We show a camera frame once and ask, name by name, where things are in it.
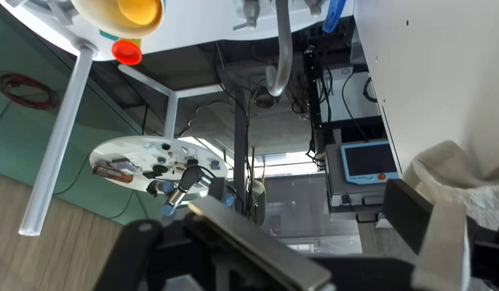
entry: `white towel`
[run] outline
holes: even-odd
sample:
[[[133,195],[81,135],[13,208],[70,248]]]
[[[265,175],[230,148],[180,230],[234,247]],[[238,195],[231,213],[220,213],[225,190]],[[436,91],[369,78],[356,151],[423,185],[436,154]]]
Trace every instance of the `white towel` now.
[[[480,179],[456,143],[446,141],[417,156],[404,180],[432,205],[464,205],[477,224],[498,230],[499,171]]]

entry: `screen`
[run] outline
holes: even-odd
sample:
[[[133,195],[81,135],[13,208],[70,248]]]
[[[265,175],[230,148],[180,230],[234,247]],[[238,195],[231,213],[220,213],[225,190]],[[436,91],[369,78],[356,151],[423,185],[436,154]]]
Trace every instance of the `screen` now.
[[[351,177],[396,172],[390,145],[346,150]]]

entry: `green wall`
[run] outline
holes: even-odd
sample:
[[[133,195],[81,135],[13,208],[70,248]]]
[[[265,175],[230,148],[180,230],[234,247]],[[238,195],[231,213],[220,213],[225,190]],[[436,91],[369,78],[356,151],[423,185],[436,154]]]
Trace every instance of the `green wall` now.
[[[0,9],[0,74],[28,75],[50,86],[62,99],[71,75],[70,69],[41,44],[44,41],[29,38],[34,35],[15,25],[12,17],[4,15],[7,12]],[[57,111],[42,112],[10,104],[0,95],[2,175],[34,185],[57,114]],[[146,217],[141,203],[147,208],[149,217],[159,217],[162,201],[146,195],[139,196],[141,201],[136,196],[131,200],[131,192],[94,177],[88,164],[96,146],[112,138],[133,135],[139,135],[139,127],[105,93],[89,83],[55,196],[104,217],[117,217],[126,209],[115,219],[120,224]]]

